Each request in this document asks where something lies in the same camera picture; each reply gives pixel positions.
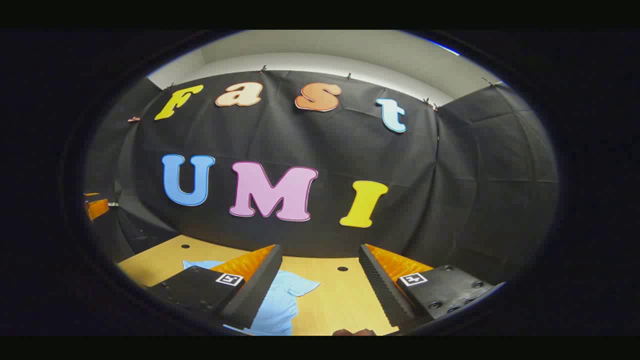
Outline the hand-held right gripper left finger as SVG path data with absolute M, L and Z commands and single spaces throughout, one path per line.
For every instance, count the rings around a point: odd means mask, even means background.
M 147 290 L 203 324 L 249 328 L 281 264 L 282 248 L 272 244 L 210 268 L 189 266 Z

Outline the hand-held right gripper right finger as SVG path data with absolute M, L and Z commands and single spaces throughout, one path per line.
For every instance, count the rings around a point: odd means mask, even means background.
M 457 265 L 432 267 L 362 244 L 359 263 L 391 326 L 410 331 L 460 313 L 500 290 Z

